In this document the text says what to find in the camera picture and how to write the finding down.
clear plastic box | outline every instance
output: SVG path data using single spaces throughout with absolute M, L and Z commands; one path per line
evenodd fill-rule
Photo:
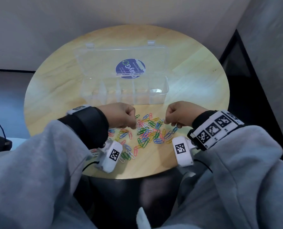
M 81 96 L 92 106 L 124 102 L 162 104 L 169 92 L 168 49 L 148 45 L 122 48 L 78 49 L 75 55 L 84 74 Z

person's left hand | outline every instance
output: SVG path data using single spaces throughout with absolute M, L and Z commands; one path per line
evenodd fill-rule
M 135 108 L 130 104 L 114 103 L 97 107 L 109 122 L 109 128 L 136 129 Z

table top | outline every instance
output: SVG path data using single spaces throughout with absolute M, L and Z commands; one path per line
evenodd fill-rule
M 143 117 L 150 112 L 153 118 L 164 118 L 167 106 L 185 100 L 210 110 L 227 109 L 229 86 L 226 74 L 217 58 L 193 38 L 174 30 L 150 25 L 121 25 L 95 30 L 61 46 L 38 68 L 31 79 L 24 101 L 24 116 L 31 136 L 41 133 L 51 120 L 63 117 L 69 109 L 85 104 L 80 97 L 83 73 L 74 56 L 74 49 L 94 43 L 100 47 L 143 46 L 147 40 L 169 49 L 169 93 L 164 104 L 135 105 L 136 114 Z M 163 125 L 168 132 L 170 125 Z M 189 127 L 179 129 L 174 136 L 185 135 Z M 129 146 L 138 145 L 136 130 Z M 112 173 L 104 173 L 89 166 L 83 174 L 129 179 L 153 175 L 177 166 L 172 143 L 149 143 L 138 150 L 135 159 L 117 163 Z

concrete wall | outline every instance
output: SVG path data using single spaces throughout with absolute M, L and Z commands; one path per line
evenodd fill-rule
M 238 31 L 283 133 L 283 0 L 252 0 Z
M 0 0 L 0 69 L 36 70 L 57 48 L 103 27 L 152 24 L 220 57 L 250 0 Z

black cable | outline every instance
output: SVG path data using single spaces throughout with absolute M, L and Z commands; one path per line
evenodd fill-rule
M 3 132 L 4 138 L 5 138 L 5 142 L 6 142 L 7 139 L 6 139 L 6 135 L 5 135 L 4 129 L 3 129 L 3 127 L 1 125 L 0 125 L 0 128 L 1 128 L 2 132 Z
M 193 161 L 194 161 L 194 162 L 200 162 L 200 163 L 202 163 L 202 164 L 205 165 L 205 166 L 207 167 L 207 169 L 209 169 L 209 171 L 212 173 L 211 168 L 209 168 L 209 166 L 206 165 L 204 162 L 202 162 L 202 161 L 200 161 L 200 160 L 198 160 L 198 159 L 193 159 Z
M 82 171 L 84 171 L 87 167 L 89 167 L 89 166 L 92 165 L 92 164 L 99 164 L 99 162 L 91 162 L 91 163 L 88 164 L 86 167 L 84 167 Z

